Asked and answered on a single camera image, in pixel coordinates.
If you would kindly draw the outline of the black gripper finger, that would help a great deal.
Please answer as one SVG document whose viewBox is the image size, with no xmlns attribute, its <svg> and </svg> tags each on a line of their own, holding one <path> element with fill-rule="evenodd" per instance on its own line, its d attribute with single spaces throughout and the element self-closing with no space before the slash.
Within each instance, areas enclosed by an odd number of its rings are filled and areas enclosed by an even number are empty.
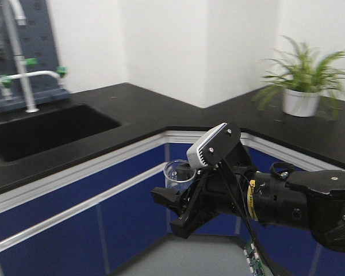
<svg viewBox="0 0 345 276">
<path fill-rule="evenodd" d="M 190 202 L 183 212 L 177 207 L 170 207 L 178 218 L 170 222 L 175 236 L 187 239 L 193 232 L 215 218 L 216 209 L 210 202 Z"/>
<path fill-rule="evenodd" d="M 188 210 L 188 203 L 193 195 L 192 188 L 184 191 L 155 187 L 151 190 L 153 201 L 164 206 L 175 214 L 184 214 Z"/>
</svg>

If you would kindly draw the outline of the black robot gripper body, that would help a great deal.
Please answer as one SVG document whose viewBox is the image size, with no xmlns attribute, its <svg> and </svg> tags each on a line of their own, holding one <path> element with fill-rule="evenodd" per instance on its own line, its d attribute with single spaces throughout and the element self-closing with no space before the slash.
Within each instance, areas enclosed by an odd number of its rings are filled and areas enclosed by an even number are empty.
<svg viewBox="0 0 345 276">
<path fill-rule="evenodd" d="M 189 203 L 208 201 L 216 209 L 215 218 L 222 213 L 235 215 L 243 218 L 247 225 L 247 185 L 244 181 L 252 172 L 252 161 L 241 141 L 223 160 L 197 171 L 202 175 L 191 185 L 193 195 Z"/>
</svg>

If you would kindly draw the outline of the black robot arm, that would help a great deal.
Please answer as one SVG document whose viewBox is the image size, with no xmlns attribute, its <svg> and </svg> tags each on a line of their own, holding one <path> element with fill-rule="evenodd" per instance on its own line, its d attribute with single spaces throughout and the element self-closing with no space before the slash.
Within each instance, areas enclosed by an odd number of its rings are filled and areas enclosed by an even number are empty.
<svg viewBox="0 0 345 276">
<path fill-rule="evenodd" d="M 345 252 L 345 171 L 297 171 L 282 163 L 279 172 L 258 172 L 239 139 L 218 138 L 198 150 L 202 174 L 185 191 L 162 187 L 153 200 L 177 215 L 174 235 L 189 237 L 224 213 L 261 225 L 309 230 L 323 247 Z"/>
</svg>

